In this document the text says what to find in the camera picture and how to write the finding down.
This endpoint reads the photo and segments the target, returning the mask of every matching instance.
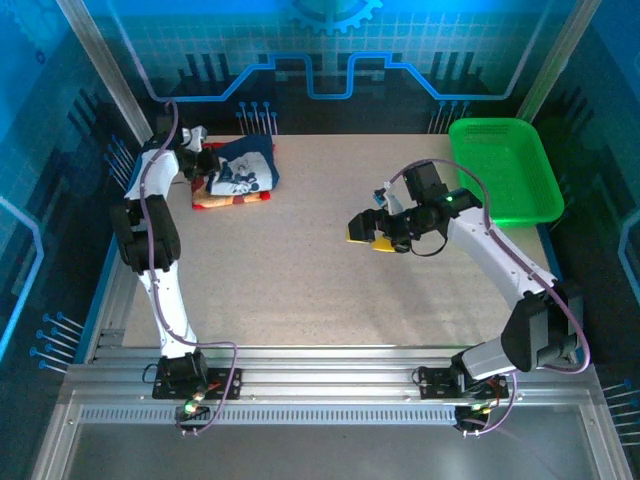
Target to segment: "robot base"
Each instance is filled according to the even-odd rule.
[[[206,392],[203,400],[219,400],[227,385],[233,382],[227,399],[237,400],[242,387],[242,370],[236,368],[229,379],[229,368],[207,368],[199,350],[184,357],[162,357],[153,383],[152,397],[157,400],[190,400],[194,392]]]

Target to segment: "black cable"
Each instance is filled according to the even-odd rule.
[[[144,370],[142,371],[142,381],[144,383],[148,383],[148,384],[152,384],[155,383],[155,380],[152,382],[147,382],[147,372],[149,371],[149,369],[151,367],[156,367],[158,368],[158,364],[157,363],[150,363],[149,365],[147,365],[146,367],[144,367]]]
[[[413,244],[411,244],[411,253],[413,253],[414,255],[418,256],[418,257],[435,257],[437,254],[439,254],[440,252],[442,252],[442,250],[444,250],[444,247],[447,246],[447,242],[449,241],[449,239],[447,237],[445,237],[444,239],[444,243],[442,244],[442,246],[436,250],[435,252],[431,252],[431,253],[416,253],[416,251],[413,249]]]

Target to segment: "green basket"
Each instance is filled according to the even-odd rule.
[[[530,227],[562,215],[558,182],[530,124],[518,118],[464,118],[451,125],[449,137],[455,161],[486,184],[498,226]],[[471,177],[460,172],[459,178],[462,187],[483,199]]]

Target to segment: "blue cloth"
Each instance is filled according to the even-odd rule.
[[[220,172],[211,175],[211,195],[245,195],[273,190],[280,180],[271,135],[249,135],[217,148]]]

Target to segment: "metal bracket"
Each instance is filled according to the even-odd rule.
[[[491,400],[509,397],[507,382],[500,375],[474,384],[470,383],[469,377],[456,373],[451,368],[418,367],[413,371],[412,380],[420,391],[421,400]]]
[[[225,386],[229,381],[232,381],[233,383],[229,389],[227,400],[237,400],[240,398],[240,391],[242,389],[242,369],[235,369],[232,380],[229,380],[229,370],[230,369],[228,368],[210,368],[207,370],[207,382],[210,385],[219,383],[221,386],[220,388],[209,390],[204,397],[205,400],[222,399]],[[193,390],[172,390],[171,387],[162,381],[162,375],[160,371],[158,371],[151,396],[156,400],[188,400],[193,396]]]

